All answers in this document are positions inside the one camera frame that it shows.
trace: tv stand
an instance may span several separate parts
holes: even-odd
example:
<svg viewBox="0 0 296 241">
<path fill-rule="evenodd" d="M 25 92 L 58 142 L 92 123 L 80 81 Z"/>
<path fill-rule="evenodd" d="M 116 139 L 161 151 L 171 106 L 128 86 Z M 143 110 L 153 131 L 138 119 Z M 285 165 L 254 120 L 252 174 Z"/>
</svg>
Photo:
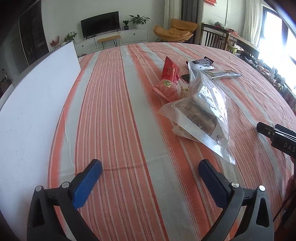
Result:
<svg viewBox="0 0 296 241">
<path fill-rule="evenodd" d="M 118 32 L 112 32 L 108 34 L 97 34 L 96 37 L 88 37 L 88 39 L 82 40 L 75 43 L 75 50 L 78 56 L 85 53 L 93 53 L 96 51 L 103 50 L 104 48 L 111 48 L 116 46 L 113 42 L 115 36 L 120 36 L 118 45 L 144 43 L 148 41 L 148 30 L 147 29 L 130 29 Z"/>
<path fill-rule="evenodd" d="M 95 35 L 93 35 L 93 36 L 91 36 L 91 37 L 86 37 L 86 39 L 85 39 L 85 40 L 87 40 L 87 39 L 91 39 L 91 38 L 94 38 L 94 37 L 96 37 L 96 34 L 95 34 Z"/>
</svg>

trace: metal screw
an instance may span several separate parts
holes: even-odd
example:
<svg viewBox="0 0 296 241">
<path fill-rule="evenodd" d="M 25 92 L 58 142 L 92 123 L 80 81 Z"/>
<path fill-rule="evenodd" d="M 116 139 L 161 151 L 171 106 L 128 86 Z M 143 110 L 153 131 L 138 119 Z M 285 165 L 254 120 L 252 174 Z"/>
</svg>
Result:
<svg viewBox="0 0 296 241">
<path fill-rule="evenodd" d="M 263 192 L 265 191 L 265 187 L 262 186 L 262 185 L 259 186 L 259 189 L 260 189 L 261 191 L 263 191 Z"/>
<path fill-rule="evenodd" d="M 231 186 L 233 186 L 234 188 L 238 188 L 239 187 L 239 184 L 237 182 L 232 182 L 231 183 Z"/>
<path fill-rule="evenodd" d="M 70 183 L 64 182 L 62 183 L 62 188 L 68 188 L 70 186 Z"/>
<path fill-rule="evenodd" d="M 35 188 L 36 192 L 39 192 L 39 191 L 41 191 L 41 189 L 42 189 L 42 187 L 41 187 L 41 186 L 37 186 L 37 187 Z"/>
</svg>

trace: potted plant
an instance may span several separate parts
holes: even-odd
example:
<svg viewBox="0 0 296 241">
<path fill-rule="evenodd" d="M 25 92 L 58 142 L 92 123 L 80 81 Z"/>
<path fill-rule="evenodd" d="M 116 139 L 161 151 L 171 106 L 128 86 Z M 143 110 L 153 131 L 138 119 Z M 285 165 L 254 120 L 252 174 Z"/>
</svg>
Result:
<svg viewBox="0 0 296 241">
<path fill-rule="evenodd" d="M 74 38 L 76 37 L 77 33 L 75 33 L 75 31 L 68 33 L 64 39 L 64 42 L 70 42 L 73 41 L 75 42 Z"/>
<path fill-rule="evenodd" d="M 139 14 L 137 16 L 130 15 L 130 17 L 131 17 L 130 22 L 133 22 L 133 24 L 135 25 L 135 28 L 142 27 L 150 19 L 150 18 L 148 18 L 146 16 L 140 17 Z"/>
<path fill-rule="evenodd" d="M 59 46 L 59 36 L 57 36 L 57 40 L 52 40 L 51 42 L 49 42 L 49 44 L 52 48 L 57 48 Z"/>
<path fill-rule="evenodd" d="M 128 30 L 129 20 L 123 20 L 122 22 L 124 23 L 124 30 Z"/>
</svg>

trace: dining table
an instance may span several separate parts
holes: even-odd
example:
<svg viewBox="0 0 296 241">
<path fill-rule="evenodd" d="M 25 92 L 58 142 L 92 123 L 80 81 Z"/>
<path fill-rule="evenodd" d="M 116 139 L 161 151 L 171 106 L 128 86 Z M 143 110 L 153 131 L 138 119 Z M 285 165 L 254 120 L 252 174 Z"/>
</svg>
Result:
<svg viewBox="0 0 296 241">
<path fill-rule="evenodd" d="M 186 61 L 205 56 L 214 61 L 215 70 L 242 75 L 214 80 L 231 99 L 235 164 L 200 142 L 176 136 L 175 123 L 158 113 L 167 101 L 152 87 L 161 80 L 167 56 L 180 75 L 189 73 Z M 256 125 L 261 121 L 296 130 L 296 117 L 251 66 L 227 51 L 185 43 L 124 45 L 88 54 L 79 62 L 81 72 L 52 143 L 48 188 L 70 182 L 92 159 L 102 162 L 102 175 L 78 210 L 99 240 L 201 240 L 222 212 L 198 173 L 203 159 L 230 182 L 250 189 L 263 185 L 272 215 L 277 213 L 294 167 Z M 73 240 L 61 211 L 56 212 Z M 235 235 L 243 212 L 226 240 Z"/>
</svg>

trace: window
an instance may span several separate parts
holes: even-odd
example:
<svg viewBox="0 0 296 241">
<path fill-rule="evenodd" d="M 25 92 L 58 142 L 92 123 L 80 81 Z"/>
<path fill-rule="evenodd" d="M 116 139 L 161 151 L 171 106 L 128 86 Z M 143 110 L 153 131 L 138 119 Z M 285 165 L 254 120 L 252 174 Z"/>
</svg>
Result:
<svg viewBox="0 0 296 241">
<path fill-rule="evenodd" d="M 259 59 L 269 67 L 275 67 L 296 93 L 296 38 L 278 14 L 266 7 L 263 7 L 258 48 Z"/>
</svg>

